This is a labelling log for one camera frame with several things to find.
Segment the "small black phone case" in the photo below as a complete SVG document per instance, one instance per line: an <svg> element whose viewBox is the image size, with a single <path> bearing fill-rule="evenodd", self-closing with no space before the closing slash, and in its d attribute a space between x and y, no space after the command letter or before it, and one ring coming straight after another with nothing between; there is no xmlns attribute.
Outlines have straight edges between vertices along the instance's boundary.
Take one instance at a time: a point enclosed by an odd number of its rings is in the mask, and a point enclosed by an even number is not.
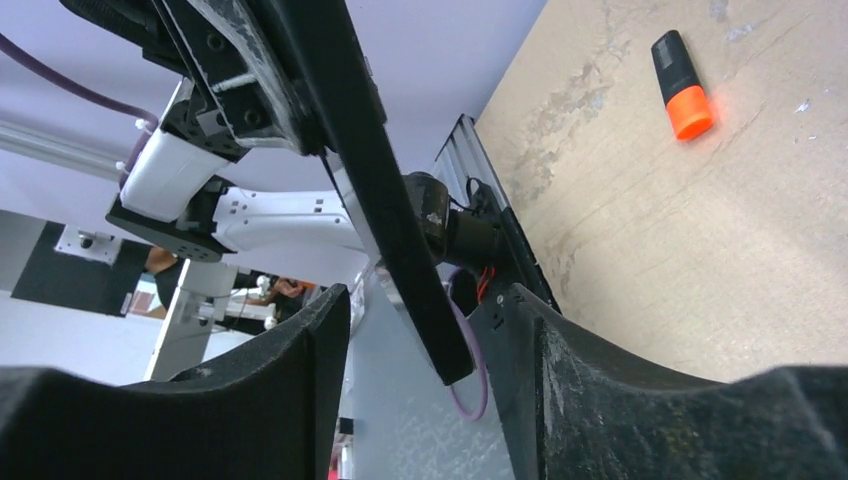
<svg viewBox="0 0 848 480"><path fill-rule="evenodd" d="M332 172L363 244L382 261L444 385L474 370L442 289L388 135L380 99L342 1L275 1L332 155Z"/></svg>

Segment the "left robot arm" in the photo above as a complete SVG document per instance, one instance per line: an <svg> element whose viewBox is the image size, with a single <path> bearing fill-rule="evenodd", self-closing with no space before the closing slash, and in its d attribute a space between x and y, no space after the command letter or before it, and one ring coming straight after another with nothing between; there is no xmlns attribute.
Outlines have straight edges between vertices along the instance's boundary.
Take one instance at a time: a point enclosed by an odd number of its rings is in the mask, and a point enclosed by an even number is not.
<svg viewBox="0 0 848 480"><path fill-rule="evenodd" d="M479 202L396 164L377 88L342 1L69 1L66 8L182 75L127 165L109 223L214 262L285 240L363 249L391 271L425 260L490 266L500 226ZM258 148L322 160L328 192L261 192L222 175Z"/></svg>

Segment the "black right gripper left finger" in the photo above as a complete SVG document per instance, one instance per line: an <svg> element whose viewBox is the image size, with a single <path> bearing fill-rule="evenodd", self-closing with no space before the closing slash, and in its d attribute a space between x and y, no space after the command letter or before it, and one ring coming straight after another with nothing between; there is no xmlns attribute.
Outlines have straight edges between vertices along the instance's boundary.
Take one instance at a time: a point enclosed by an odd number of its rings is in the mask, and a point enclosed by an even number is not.
<svg viewBox="0 0 848 480"><path fill-rule="evenodd" d="M334 285L272 330L168 381L1 372L5 479L324 479L349 342Z"/></svg>

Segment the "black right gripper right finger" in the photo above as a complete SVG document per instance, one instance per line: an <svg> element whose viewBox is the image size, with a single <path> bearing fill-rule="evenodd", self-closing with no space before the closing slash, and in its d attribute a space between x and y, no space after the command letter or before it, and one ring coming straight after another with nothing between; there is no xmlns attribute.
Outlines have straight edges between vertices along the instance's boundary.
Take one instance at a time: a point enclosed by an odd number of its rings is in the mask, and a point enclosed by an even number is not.
<svg viewBox="0 0 848 480"><path fill-rule="evenodd" d="M847 475L845 367L694 377L612 344L518 285L506 329L506 444L520 479Z"/></svg>

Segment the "phone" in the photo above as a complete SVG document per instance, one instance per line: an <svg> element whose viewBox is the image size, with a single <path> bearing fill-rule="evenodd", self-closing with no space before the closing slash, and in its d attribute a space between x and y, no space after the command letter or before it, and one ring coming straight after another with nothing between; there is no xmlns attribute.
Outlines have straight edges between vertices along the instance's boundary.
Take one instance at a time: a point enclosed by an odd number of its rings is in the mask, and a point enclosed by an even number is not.
<svg viewBox="0 0 848 480"><path fill-rule="evenodd" d="M412 344L420 356L430 368L433 368L432 360L419 337L408 308L397 290L394 279L387 269L383 255L379 251L372 229L366 219L363 205L354 190L340 156L332 150L326 149L321 154L321 159L345 207L350 222L359 235L364 252L368 256L366 270L368 271L370 282L378 285L379 289L383 291L383 294L395 310L393 317L396 317L404 325L412 338Z"/></svg>

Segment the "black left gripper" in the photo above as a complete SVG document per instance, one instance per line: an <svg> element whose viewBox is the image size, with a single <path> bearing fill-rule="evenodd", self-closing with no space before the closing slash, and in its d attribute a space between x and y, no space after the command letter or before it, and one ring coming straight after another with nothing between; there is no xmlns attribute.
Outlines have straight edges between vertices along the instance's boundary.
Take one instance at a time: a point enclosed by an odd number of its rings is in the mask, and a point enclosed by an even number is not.
<svg viewBox="0 0 848 480"><path fill-rule="evenodd" d="M252 10L254 2L60 0L60 4L140 47L145 60L190 76L240 147L283 148L303 156L324 149L305 84L291 77L279 61Z"/></svg>

